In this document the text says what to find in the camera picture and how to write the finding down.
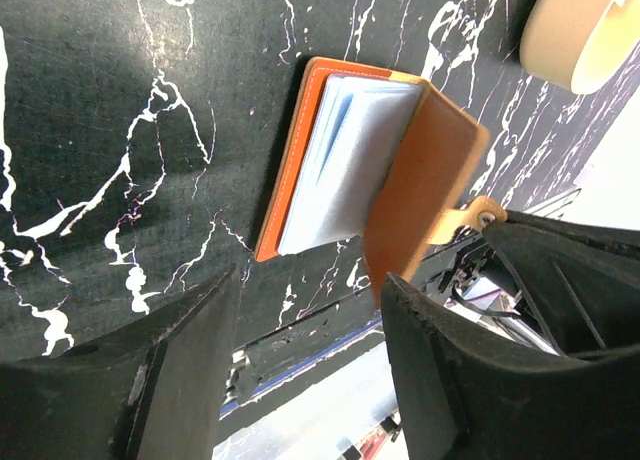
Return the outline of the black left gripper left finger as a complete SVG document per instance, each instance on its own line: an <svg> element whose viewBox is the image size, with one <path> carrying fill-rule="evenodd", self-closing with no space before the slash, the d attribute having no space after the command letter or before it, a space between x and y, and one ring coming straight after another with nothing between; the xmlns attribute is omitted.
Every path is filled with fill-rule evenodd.
<svg viewBox="0 0 640 460"><path fill-rule="evenodd" d="M232 269L57 357L2 364L2 458L211 458L239 306Z"/></svg>

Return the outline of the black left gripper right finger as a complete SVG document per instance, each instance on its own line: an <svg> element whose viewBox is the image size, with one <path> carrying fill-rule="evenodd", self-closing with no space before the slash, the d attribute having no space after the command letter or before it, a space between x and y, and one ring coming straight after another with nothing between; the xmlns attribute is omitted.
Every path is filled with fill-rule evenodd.
<svg viewBox="0 0 640 460"><path fill-rule="evenodd" d="M390 274L383 327L412 459L635 459L639 349L557 356L507 340Z"/></svg>

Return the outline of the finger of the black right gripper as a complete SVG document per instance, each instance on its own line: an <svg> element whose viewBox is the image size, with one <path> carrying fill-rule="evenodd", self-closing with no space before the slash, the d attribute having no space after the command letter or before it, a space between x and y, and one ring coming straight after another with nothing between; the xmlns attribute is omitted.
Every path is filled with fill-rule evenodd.
<svg viewBox="0 0 640 460"><path fill-rule="evenodd" d="M551 345L582 357L639 342L639 234L520 212L482 235Z"/></svg>

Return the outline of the brown leather card holder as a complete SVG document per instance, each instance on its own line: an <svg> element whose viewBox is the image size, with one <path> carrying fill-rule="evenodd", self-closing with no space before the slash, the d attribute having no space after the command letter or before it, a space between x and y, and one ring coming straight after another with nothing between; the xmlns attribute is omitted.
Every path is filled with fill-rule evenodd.
<svg viewBox="0 0 640 460"><path fill-rule="evenodd" d="M304 69L255 258L265 262L352 237L374 291L410 279L431 245L482 231L507 212L456 203L488 130L423 77L313 57Z"/></svg>

